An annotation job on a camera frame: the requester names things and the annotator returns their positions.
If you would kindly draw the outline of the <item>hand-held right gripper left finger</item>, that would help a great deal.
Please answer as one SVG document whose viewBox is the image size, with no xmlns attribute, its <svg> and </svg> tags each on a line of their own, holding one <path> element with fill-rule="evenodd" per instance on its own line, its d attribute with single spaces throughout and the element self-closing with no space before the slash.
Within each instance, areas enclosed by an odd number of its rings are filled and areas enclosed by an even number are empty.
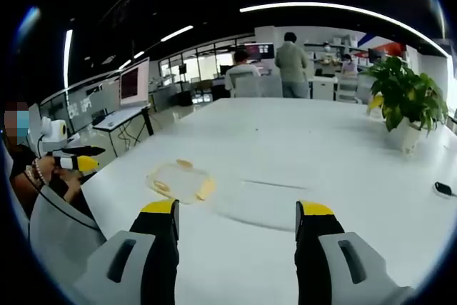
<svg viewBox="0 0 457 305">
<path fill-rule="evenodd" d="M 178 241 L 179 201 L 152 202 L 90 255 L 76 290 L 87 304 L 174 304 Z"/>
</svg>

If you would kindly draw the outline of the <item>person's left hand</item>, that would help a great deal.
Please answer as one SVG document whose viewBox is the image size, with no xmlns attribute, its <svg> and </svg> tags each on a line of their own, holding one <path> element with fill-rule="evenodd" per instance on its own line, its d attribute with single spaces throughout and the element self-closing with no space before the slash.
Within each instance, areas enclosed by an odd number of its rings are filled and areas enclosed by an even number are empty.
<svg viewBox="0 0 457 305">
<path fill-rule="evenodd" d="M 45 184 L 49 184 L 53 175 L 57 175 L 67 184 L 80 186 L 80 174 L 78 171 L 61 169 L 54 163 L 54 157 L 45 156 L 34 160 L 34 168 Z"/>
</svg>

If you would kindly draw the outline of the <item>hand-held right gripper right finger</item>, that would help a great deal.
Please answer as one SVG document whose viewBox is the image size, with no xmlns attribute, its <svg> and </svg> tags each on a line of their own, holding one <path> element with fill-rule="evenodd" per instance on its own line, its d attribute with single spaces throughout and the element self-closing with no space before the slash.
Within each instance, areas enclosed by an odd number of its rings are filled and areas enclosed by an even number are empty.
<svg viewBox="0 0 457 305">
<path fill-rule="evenodd" d="M 296 202 L 299 304 L 403 304 L 414 293 L 388 275 L 386 261 L 358 234 L 346 232 L 327 206 Z"/>
</svg>

